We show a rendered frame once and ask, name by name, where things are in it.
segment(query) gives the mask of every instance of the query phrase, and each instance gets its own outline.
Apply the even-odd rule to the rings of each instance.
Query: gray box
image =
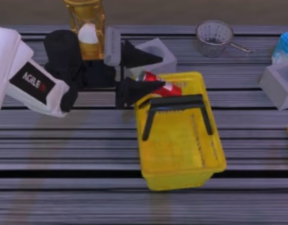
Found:
[[[288,62],[266,67],[259,85],[279,110],[288,108]]]
[[[142,67],[130,68],[129,70],[134,77],[140,75],[143,71],[149,71],[156,75],[176,72],[177,59],[159,38],[147,41],[135,47],[144,52],[162,57],[163,61]]]
[[[104,63],[115,67],[121,62],[121,33],[119,30],[108,27],[105,36]]]

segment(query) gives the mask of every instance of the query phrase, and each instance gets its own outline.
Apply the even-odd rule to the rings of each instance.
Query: black text on yellow bin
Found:
[[[202,186],[224,171],[226,160],[199,72],[159,75],[182,88],[182,96],[135,104],[141,172],[149,189]]]

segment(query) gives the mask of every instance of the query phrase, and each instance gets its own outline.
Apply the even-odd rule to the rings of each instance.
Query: black label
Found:
[[[9,82],[45,105],[47,95],[55,86],[52,80],[29,62]]]

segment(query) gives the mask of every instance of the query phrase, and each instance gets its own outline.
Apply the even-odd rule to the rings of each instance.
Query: red object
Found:
[[[139,81],[164,81],[155,74],[151,72],[145,72],[142,75],[140,75],[137,80]],[[172,84],[171,82],[165,81],[166,84],[161,87],[160,89],[152,92],[154,94],[159,94],[162,97],[167,97],[167,96],[178,96],[182,95],[182,90],[180,87]]]

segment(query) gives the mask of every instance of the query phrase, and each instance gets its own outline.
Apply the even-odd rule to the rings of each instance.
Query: mesh strainer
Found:
[[[232,43],[233,36],[232,28],[222,21],[205,21],[196,28],[198,50],[210,58],[218,57],[228,45],[250,52],[249,49]]]

